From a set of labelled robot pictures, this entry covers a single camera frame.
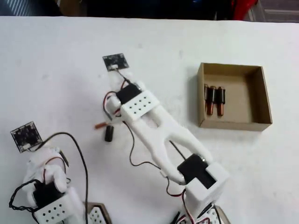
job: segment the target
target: white plastic part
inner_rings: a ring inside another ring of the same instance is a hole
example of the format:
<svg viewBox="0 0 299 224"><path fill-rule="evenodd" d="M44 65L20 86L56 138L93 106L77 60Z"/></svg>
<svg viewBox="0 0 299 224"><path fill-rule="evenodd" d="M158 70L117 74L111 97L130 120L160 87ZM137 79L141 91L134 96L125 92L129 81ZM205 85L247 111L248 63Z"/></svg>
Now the white plastic part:
<svg viewBox="0 0 299 224"><path fill-rule="evenodd" d="M201 217L196 219L195 223L196 224L220 224L220 223L223 224L224 223L223 220L221 218L220 218L220 220L221 220L221 222L219 222L219 220L218 220L218 216L215 211L215 208L211 207ZM185 218L182 221L178 222L177 224L187 224L188 222L189 222L189 220Z"/></svg>
<svg viewBox="0 0 299 224"><path fill-rule="evenodd" d="M111 96L106 103L106 108L110 114L114 114L114 112L121 107L121 102L116 96Z"/></svg>
<svg viewBox="0 0 299 224"><path fill-rule="evenodd" d="M91 210L89 218L92 220L93 224L107 224L99 207L94 207Z"/></svg>
<svg viewBox="0 0 299 224"><path fill-rule="evenodd" d="M128 123L132 123L159 104L157 98L146 90L121 107L121 116Z"/></svg>
<svg viewBox="0 0 299 224"><path fill-rule="evenodd" d="M62 159L59 151L60 149L57 147L42 147L38 151L34 152L27 163L27 172L23 182L25 183L32 179L44 182L43 173L45 170L45 182L49 183L54 181L56 189L61 193L64 193L66 191L67 184L62 160L53 160L50 164L45 165L45 163L51 158L59 157ZM36 189L34 183L29 184L22 189L27 193L27 199L30 206L36 207L36 203L33 198L33 192Z"/></svg>
<svg viewBox="0 0 299 224"><path fill-rule="evenodd" d="M188 129L179 125L161 105L150 110L148 115L157 123L157 128L148 126L143 119L134 122L130 117L124 116L124 119L150 151L153 161L171 180L178 184L185 183L167 155L165 143L169 140L188 148L192 153L204 158L208 164L213 161L212 155L201 142Z"/></svg>
<svg viewBox="0 0 299 224"><path fill-rule="evenodd" d="M197 217L209 203L218 200L223 192L224 185L229 178L228 172L216 162L211 163L206 168L206 171L216 181L209 189L207 189L197 178L194 178L185 187L185 204L193 217Z"/></svg>
<svg viewBox="0 0 299 224"><path fill-rule="evenodd" d="M34 213L39 224L56 224L64 221L65 224L85 224L84 206L78 200L78 195L72 189L53 203Z"/></svg>
<svg viewBox="0 0 299 224"><path fill-rule="evenodd" d="M169 140L176 142L205 159L208 164L213 161L212 155L188 129L173 119L142 82L137 84L143 92L121 106L121 119L133 129L161 170L174 182L184 184L184 177L169 160L165 143ZM148 126L141 119L145 114L157 123L157 128Z"/></svg>

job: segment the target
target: white robotic arm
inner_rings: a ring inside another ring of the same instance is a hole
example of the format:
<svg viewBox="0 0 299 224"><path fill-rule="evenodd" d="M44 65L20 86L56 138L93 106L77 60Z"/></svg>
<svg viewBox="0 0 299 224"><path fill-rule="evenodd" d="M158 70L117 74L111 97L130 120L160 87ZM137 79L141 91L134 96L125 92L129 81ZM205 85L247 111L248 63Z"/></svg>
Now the white robotic arm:
<svg viewBox="0 0 299 224"><path fill-rule="evenodd" d="M126 88L109 98L107 109L111 112L120 110L121 120L125 121L144 143L163 176L185 185L185 206L190 212L186 212L185 216L197 218L206 206L219 198L229 178L228 172L213 161L211 153L201 142L188 129L179 125L142 83L129 84ZM144 115L152 119L157 127L148 126L142 119ZM179 167L175 167L167 155L165 143L170 140L193 153Z"/></svg>

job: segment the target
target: white table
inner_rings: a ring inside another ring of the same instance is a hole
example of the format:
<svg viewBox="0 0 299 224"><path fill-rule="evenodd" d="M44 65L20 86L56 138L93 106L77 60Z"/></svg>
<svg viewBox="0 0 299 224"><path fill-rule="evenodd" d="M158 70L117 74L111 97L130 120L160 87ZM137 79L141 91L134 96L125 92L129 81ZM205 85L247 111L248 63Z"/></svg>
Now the white table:
<svg viewBox="0 0 299 224"><path fill-rule="evenodd" d="M111 144L103 141L104 130L93 130L104 119L105 92L121 83L102 61L114 53L124 53L130 65L124 74L142 80L231 173L218 204L232 223L299 222L299 24L1 17L0 30L1 223L33 223L29 213L8 208L30 156L19 154L10 131L32 120L44 139L58 131L77 138L90 175L89 201L105 203L114 224L169 223L180 209L159 172L130 165L124 125L115 127ZM198 128L201 62L263 66L273 125L262 133ZM84 170L72 141L57 137L52 144L66 154L83 199ZM148 159L137 140L133 160ZM172 192L180 190L171 185ZM15 203L26 204L25 195Z"/></svg>

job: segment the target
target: cable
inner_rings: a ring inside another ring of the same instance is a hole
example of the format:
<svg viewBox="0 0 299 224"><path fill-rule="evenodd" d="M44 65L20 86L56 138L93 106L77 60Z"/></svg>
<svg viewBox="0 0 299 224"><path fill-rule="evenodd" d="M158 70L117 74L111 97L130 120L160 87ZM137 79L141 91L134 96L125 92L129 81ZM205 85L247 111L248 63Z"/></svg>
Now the cable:
<svg viewBox="0 0 299 224"><path fill-rule="evenodd" d="M182 215L181 218L179 218L176 222L176 224L180 224L180 222L182 222L183 220L185 220L186 215Z"/></svg>
<svg viewBox="0 0 299 224"><path fill-rule="evenodd" d="M121 84L121 90L123 89L125 83L126 83L126 80L124 80L124 81L122 82L122 84Z"/></svg>
<svg viewBox="0 0 299 224"><path fill-rule="evenodd" d="M34 182L36 182L36 183L38 183L38 184L41 184L41 182L40 182L39 180L37 180L37 179L32 179L32 180L30 180L30 181L28 181L28 182L26 182L26 183L21 184L19 187L17 187L17 188L14 190L13 195L11 195L10 201L9 201L9 203L8 203L8 207L11 208L11 209L13 209L13 210L17 210L17 211L24 211L24 210L26 210L26 211L30 212L31 215L32 215L32 217L33 217L33 219L38 223L36 217L34 216L34 212L37 211L37 209L34 209L34 208L32 208L32 207L26 207L26 206L19 206L19 207L17 207L17 206L15 206L15 205L13 205L14 198L15 198L16 194L18 193L18 191L19 191L20 189L22 189L23 187L27 186L28 184L31 184L31 183L34 183Z"/></svg>
<svg viewBox="0 0 299 224"><path fill-rule="evenodd" d="M78 151L79 151L79 154L80 154L80 157L81 157L81 160L82 160L82 163L83 163L83 166L84 166L84 170L85 170L85 177L86 177L86 192L85 192L85 222L86 224L88 224L88 213L87 213L87 203L88 203L88 170L87 170L87 166L86 166L86 163L85 163L85 160L84 160L84 157L83 157L83 154L82 154L82 151L80 149L80 146L79 144L77 143L76 139L69 133L67 132L57 132L57 133L54 133L52 134L50 137L48 137L45 141L43 141L37 148L35 151L37 151L38 149L40 149L41 147L44 146L44 144L46 144L50 139L52 139L53 137L57 136L57 135L60 135L60 134L65 134L65 135L68 135L75 143Z"/></svg>
<svg viewBox="0 0 299 224"><path fill-rule="evenodd" d="M173 147L177 150L177 152L183 157L184 160L186 160L186 157L182 154L182 152L178 149L178 147L173 143L173 141L169 141Z"/></svg>
<svg viewBox="0 0 299 224"><path fill-rule="evenodd" d="M186 193L186 189L183 190L183 193L182 193L182 201L183 201L183 204L184 204L184 208L185 208L186 213L187 213L187 215L190 219L191 224L195 224L195 221L194 221L192 215L190 214L189 210L187 209L187 206L186 206L186 203L185 203L185 199L184 199L185 193Z"/></svg>
<svg viewBox="0 0 299 224"><path fill-rule="evenodd" d="M108 113L108 111L106 110L106 100L107 100L107 96L108 96L109 94L111 94L111 93L116 94L115 91L109 91L108 93L106 93L106 95L105 95L105 97L104 97L104 99L103 99L103 111L105 112L105 114L107 115L107 117L108 117L110 120L112 120L112 117L111 117L111 115Z"/></svg>
<svg viewBox="0 0 299 224"><path fill-rule="evenodd" d="M138 166L140 166L140 165L142 165L142 164L150 164L150 165L156 167L157 169L161 170L160 167L158 167L157 165L155 165L154 163L149 162L149 161L144 161L144 162L141 162L141 163L139 163L139 164L134 164L134 163L132 162L132 153L133 153L133 150L134 150L134 147L135 147L135 137L134 137L134 134L133 134L131 128L129 127L129 125L128 125L125 121L123 121L123 123L127 126L128 130L130 131L131 136L132 136L132 140L133 140L133 144L132 144L132 148L131 148L131 152L130 152L130 156L129 156L129 160L130 160L131 165L134 166L134 167L138 167ZM169 193L170 180L169 180L168 177L166 177L166 179L167 179L167 182L168 182L168 183L167 183L167 187L166 187L166 193L167 193L168 195L172 196L172 197L180 197L180 196L182 195L182 193L180 193L180 194L171 194L171 193Z"/></svg>
<svg viewBox="0 0 299 224"><path fill-rule="evenodd" d="M214 204L214 209L215 209L215 211L216 211L216 214L217 214L217 217L218 217L218 222L219 222L219 224L221 224L221 219L220 219L220 215L219 215L219 212L218 212L218 210L216 209L216 206L215 206L215 204Z"/></svg>
<svg viewBox="0 0 299 224"><path fill-rule="evenodd" d="M61 157L55 156L55 157L49 159L48 161L46 161L45 165L47 165L49 162L51 162L51 161L54 160L54 159L61 159L62 163L64 164L64 173L66 174L66 166L65 166L65 163L64 163L63 158L61 158ZM44 182L44 183L46 183L46 177L45 177L45 174L46 174L46 169L44 168L44 169L43 169L43 182Z"/></svg>
<svg viewBox="0 0 299 224"><path fill-rule="evenodd" d="M124 79L127 83L131 84L131 81L130 81L129 79L127 79L126 77L124 77L124 75L121 74L120 71L119 71L118 69L115 69L115 71L117 71L117 73L120 74L120 76L123 77L123 79Z"/></svg>

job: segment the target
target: cardboard box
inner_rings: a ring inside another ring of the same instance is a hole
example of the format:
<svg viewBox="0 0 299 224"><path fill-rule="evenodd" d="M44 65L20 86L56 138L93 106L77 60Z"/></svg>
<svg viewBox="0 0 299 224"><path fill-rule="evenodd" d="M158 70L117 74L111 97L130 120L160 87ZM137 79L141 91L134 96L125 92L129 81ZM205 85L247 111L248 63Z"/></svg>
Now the cardboard box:
<svg viewBox="0 0 299 224"><path fill-rule="evenodd" d="M206 114L204 84L226 89L224 115ZM199 126L262 131L272 124L267 87L260 66L201 63L198 71Z"/></svg>

